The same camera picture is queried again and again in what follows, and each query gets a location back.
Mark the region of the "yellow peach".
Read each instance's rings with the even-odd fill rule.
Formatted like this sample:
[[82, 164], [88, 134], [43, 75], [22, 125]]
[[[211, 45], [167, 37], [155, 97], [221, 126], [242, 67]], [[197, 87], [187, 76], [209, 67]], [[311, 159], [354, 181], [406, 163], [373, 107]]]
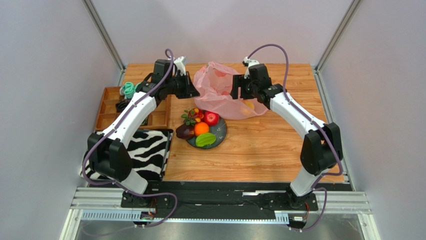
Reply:
[[244, 106], [240, 108], [241, 114], [247, 118], [253, 117], [253, 115], [256, 113], [254, 104], [247, 99], [243, 99], [241, 102], [244, 104]]

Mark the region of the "red berry sprig with leaves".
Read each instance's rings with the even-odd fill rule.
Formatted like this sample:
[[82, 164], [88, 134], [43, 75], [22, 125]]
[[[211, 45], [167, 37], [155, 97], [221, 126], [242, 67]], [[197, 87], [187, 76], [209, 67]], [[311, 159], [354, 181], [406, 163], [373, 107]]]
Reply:
[[204, 111], [199, 108], [192, 108], [184, 110], [184, 114], [181, 115], [183, 123], [186, 126], [195, 126], [204, 119]]

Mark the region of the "pink plastic bag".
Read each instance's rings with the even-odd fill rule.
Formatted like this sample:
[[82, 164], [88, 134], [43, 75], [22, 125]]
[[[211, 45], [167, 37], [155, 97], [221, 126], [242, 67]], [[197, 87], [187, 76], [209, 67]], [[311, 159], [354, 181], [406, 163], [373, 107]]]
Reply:
[[[244, 106], [241, 98], [232, 99], [233, 75], [238, 75], [235, 69], [210, 61], [194, 75], [193, 85], [200, 93], [194, 99], [195, 105], [202, 110], [217, 113], [226, 120], [244, 120], [240, 108]], [[255, 106], [253, 117], [264, 115], [268, 109], [256, 99], [248, 99]]]

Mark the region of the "red apple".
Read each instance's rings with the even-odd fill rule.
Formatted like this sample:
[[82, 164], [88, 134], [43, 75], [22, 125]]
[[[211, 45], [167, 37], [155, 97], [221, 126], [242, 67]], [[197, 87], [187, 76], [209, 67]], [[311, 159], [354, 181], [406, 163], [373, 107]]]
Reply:
[[217, 125], [220, 121], [220, 118], [221, 117], [217, 113], [206, 110], [204, 112], [203, 122], [211, 127]]

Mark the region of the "orange fruit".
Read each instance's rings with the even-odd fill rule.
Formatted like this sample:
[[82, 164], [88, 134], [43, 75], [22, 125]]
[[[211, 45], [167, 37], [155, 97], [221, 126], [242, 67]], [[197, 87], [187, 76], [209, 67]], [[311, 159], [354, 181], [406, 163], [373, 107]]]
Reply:
[[194, 126], [194, 135], [198, 137], [201, 134], [208, 133], [210, 126], [205, 122], [198, 122]]

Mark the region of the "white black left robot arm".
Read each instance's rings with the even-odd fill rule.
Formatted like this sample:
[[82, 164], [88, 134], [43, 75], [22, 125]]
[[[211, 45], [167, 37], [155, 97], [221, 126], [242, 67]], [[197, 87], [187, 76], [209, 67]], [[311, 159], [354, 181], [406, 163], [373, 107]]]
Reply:
[[89, 164], [91, 170], [134, 195], [144, 194], [148, 181], [133, 169], [127, 148], [143, 121], [169, 95], [178, 99], [200, 95], [186, 71], [187, 62], [185, 56], [158, 59], [153, 72], [136, 86], [132, 99], [117, 119], [101, 134], [89, 136], [84, 163]]

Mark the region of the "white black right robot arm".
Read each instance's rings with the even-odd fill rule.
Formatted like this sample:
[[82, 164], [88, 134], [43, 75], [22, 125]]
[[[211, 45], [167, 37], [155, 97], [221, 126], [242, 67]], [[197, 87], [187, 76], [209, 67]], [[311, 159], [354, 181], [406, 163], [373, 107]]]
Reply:
[[256, 99], [281, 116], [302, 138], [301, 170], [290, 183], [289, 194], [304, 197], [310, 194], [322, 177], [334, 166], [342, 168], [342, 141], [339, 126], [325, 123], [304, 109], [281, 84], [272, 84], [267, 67], [249, 63], [245, 74], [232, 78], [231, 97]]

